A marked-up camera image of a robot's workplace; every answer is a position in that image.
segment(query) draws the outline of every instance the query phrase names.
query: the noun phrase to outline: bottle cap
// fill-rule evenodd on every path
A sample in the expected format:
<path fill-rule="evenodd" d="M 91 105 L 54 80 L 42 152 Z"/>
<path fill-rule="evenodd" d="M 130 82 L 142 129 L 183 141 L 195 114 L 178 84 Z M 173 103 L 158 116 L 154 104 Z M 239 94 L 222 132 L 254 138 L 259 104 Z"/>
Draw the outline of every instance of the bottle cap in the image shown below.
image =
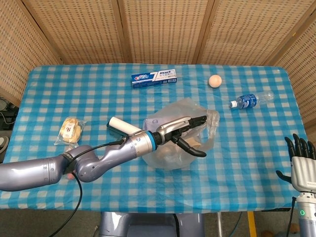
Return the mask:
<path fill-rule="evenodd" d="M 231 108 L 236 108 L 237 107 L 237 101 L 236 100 L 233 100 L 230 102 L 230 107 Z"/>

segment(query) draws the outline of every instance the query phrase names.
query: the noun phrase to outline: clear plastic bag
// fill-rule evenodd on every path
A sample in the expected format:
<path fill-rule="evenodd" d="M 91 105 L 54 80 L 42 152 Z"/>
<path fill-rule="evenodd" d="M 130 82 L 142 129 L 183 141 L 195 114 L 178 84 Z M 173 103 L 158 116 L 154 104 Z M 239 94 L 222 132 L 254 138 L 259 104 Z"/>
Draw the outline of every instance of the clear plastic bag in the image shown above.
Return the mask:
<path fill-rule="evenodd" d="M 77 147 L 85 123 L 86 121 L 79 120 L 77 118 L 66 118 L 59 130 L 58 137 L 54 145 L 64 144 L 73 148 Z"/>
<path fill-rule="evenodd" d="M 219 125 L 219 114 L 215 110 L 207 110 L 197 105 L 190 98 L 172 103 L 157 113 L 150 115 L 144 120 L 143 129 L 155 132 L 160 125 L 166 122 L 184 116 L 194 118 L 204 115 L 207 115 L 205 124 L 183 133 L 181 137 L 190 146 L 206 152 L 213 148 L 216 128 Z M 172 170 L 188 166 L 196 157 L 169 141 L 159 146 L 156 151 L 143 156 L 143 159 L 151 167 Z"/>

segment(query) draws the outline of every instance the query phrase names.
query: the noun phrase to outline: water bottle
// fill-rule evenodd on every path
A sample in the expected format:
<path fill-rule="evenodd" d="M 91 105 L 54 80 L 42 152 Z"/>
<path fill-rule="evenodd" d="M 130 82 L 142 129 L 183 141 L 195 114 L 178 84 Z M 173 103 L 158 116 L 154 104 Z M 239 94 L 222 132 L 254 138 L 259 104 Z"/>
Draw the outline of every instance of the water bottle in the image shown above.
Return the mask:
<path fill-rule="evenodd" d="M 245 109 L 264 105 L 271 102 L 274 98 L 272 91 L 263 91 L 256 94 L 247 94 L 238 97 L 236 100 L 230 102 L 231 108 Z"/>

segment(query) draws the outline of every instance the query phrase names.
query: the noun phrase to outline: humanoid robot hand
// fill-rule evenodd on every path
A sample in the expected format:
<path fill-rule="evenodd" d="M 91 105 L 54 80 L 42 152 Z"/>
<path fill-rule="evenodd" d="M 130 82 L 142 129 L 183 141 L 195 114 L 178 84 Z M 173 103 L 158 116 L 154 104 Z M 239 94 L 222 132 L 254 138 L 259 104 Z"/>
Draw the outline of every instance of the humanoid robot hand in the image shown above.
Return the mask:
<path fill-rule="evenodd" d="M 299 192 L 316 193 L 316 151 L 314 145 L 293 134 L 293 145 L 290 138 L 285 137 L 291 161 L 291 177 L 277 170 L 276 174 L 293 185 Z"/>

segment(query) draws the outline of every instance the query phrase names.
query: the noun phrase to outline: blue checkered tablecloth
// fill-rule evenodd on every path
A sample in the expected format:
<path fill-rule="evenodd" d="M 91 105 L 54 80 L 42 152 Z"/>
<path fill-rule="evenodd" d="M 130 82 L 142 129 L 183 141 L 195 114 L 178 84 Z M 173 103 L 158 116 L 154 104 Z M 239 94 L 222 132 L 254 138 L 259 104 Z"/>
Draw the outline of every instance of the blue checkered tablecloth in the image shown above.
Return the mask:
<path fill-rule="evenodd" d="M 133 89 L 131 75 L 176 69 L 178 81 Z M 223 83 L 211 88 L 210 75 Z M 230 110 L 229 101 L 272 90 L 274 103 Z M 214 148 L 188 168 L 153 169 L 137 158 L 83 183 L 79 209 L 122 212 L 216 212 L 289 207 L 297 195 L 275 170 L 290 173 L 284 136 L 305 131 L 287 73 L 282 68 L 213 65 L 94 64 L 35 68 L 29 75 L 4 162 L 55 156 L 63 120 L 87 121 L 79 144 L 92 146 L 114 137 L 112 116 L 142 127 L 143 120 L 171 102 L 190 97 L 220 114 Z M 73 209 L 79 198 L 74 180 L 0 192 L 0 208 Z"/>

